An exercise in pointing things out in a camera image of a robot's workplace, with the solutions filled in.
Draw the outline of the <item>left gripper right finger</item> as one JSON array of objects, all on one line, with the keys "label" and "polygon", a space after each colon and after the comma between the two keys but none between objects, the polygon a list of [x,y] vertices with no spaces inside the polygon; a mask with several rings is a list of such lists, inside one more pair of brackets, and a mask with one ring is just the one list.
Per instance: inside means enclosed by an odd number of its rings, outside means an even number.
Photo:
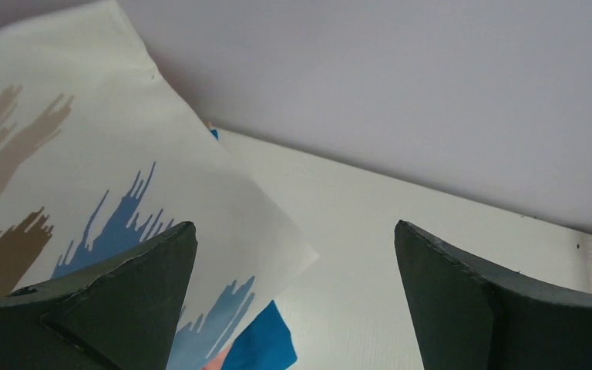
[{"label": "left gripper right finger", "polygon": [[395,254],[427,369],[592,369],[592,293],[528,277],[405,221]]}]

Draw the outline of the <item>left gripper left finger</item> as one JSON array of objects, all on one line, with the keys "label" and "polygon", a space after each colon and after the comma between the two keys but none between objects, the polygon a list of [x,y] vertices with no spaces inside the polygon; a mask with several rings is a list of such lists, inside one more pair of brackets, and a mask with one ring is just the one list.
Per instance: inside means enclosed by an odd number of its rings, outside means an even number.
[{"label": "left gripper left finger", "polygon": [[0,369],[163,369],[197,254],[182,222],[0,297]]}]

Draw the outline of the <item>white printed t shirt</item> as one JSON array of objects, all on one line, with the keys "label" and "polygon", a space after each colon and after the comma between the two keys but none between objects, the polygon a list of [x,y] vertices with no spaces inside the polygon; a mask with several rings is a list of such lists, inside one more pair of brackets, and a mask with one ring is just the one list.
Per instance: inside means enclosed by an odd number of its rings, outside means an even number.
[{"label": "white printed t shirt", "polygon": [[182,222],[197,254],[163,369],[202,369],[317,254],[163,78],[117,2],[0,29],[0,297]]}]

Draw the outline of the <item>pink folded t shirt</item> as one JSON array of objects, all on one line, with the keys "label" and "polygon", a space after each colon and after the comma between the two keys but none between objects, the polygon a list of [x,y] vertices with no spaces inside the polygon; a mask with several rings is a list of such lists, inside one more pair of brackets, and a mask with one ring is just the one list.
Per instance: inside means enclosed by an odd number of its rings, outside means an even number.
[{"label": "pink folded t shirt", "polygon": [[209,360],[209,362],[201,370],[221,370],[230,349],[231,346],[226,347],[214,358]]}]

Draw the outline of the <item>blue folded t shirt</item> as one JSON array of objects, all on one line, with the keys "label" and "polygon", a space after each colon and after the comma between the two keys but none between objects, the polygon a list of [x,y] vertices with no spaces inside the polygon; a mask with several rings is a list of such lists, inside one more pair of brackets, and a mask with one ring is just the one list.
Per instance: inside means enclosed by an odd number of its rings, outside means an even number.
[{"label": "blue folded t shirt", "polygon": [[297,360],[291,332],[272,301],[235,339],[222,369],[280,370]]}]

